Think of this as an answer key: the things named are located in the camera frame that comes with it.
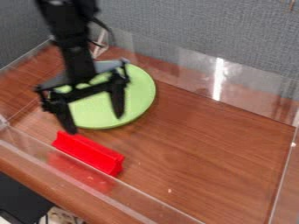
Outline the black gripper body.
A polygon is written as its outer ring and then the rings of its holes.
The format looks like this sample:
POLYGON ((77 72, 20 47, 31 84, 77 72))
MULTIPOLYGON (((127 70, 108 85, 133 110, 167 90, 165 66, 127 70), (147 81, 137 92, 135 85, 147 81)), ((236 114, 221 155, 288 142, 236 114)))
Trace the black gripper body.
POLYGON ((104 72, 111 72, 112 76, 117 76, 128 83, 125 59, 104 62, 100 68, 96 68, 96 62, 89 54, 89 38, 87 35, 53 36, 53 43, 60 49, 65 72, 55 79, 39 84, 35 93, 43 99, 44 92, 53 90, 63 85, 77 86, 80 83, 89 82, 93 77, 104 72))

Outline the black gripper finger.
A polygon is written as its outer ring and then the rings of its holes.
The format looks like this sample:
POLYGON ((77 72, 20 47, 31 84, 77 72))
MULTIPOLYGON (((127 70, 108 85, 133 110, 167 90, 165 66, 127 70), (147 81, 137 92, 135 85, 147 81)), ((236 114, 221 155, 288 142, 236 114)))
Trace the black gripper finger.
POLYGON ((44 111, 52 113, 60 123, 64 130, 75 135, 77 133, 77 128, 72 119, 71 109, 68 103, 63 98, 41 98, 41 108, 44 111))
POLYGON ((116 118, 120 118, 125 111, 125 87, 127 81, 117 76, 112 76, 108 92, 116 118))

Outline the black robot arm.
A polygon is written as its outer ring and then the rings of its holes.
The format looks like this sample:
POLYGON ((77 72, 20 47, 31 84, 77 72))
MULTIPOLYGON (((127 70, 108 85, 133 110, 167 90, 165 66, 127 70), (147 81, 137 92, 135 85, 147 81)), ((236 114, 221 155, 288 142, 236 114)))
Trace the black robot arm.
POLYGON ((89 24, 108 26, 96 18, 96 0, 35 0, 59 47, 65 70, 35 87, 41 109, 56 116, 69 134, 77 133, 69 104, 101 92, 108 93, 115 117, 125 113, 129 83, 125 59, 95 61, 89 53, 89 24))

